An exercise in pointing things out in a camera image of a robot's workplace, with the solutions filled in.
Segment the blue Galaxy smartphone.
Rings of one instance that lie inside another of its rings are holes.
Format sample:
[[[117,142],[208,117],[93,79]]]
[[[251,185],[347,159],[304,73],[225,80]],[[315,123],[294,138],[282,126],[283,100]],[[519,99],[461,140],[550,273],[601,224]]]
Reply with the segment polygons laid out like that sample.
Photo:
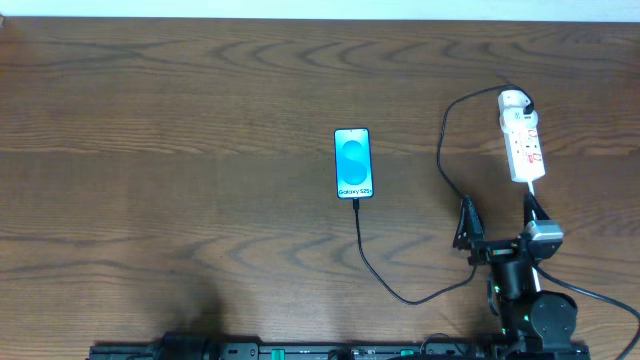
[[[341,200],[374,196],[370,132],[367,128],[334,131],[336,193]]]

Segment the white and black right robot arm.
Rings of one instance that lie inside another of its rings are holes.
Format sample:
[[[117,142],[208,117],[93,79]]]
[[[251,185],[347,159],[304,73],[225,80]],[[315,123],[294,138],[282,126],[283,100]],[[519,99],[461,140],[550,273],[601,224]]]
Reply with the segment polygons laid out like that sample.
[[[551,258],[564,233],[535,196],[523,200],[523,230],[512,239],[488,241],[470,197],[461,201],[453,246],[469,252],[471,266],[491,268],[489,302],[503,335],[488,345],[497,359],[583,359],[588,350],[572,341],[578,307],[572,297],[541,290],[534,267]]]

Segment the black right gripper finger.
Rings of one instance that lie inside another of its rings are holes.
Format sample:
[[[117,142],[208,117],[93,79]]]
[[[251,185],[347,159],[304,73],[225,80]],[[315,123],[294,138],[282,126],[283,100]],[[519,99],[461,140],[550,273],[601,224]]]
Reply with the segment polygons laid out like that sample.
[[[471,197],[465,195],[461,200],[459,221],[452,246],[458,250],[471,250],[476,243],[484,240],[482,219]]]
[[[534,220],[549,220],[550,217],[544,211],[535,195],[531,192],[524,195],[523,199],[523,222],[530,223]]]

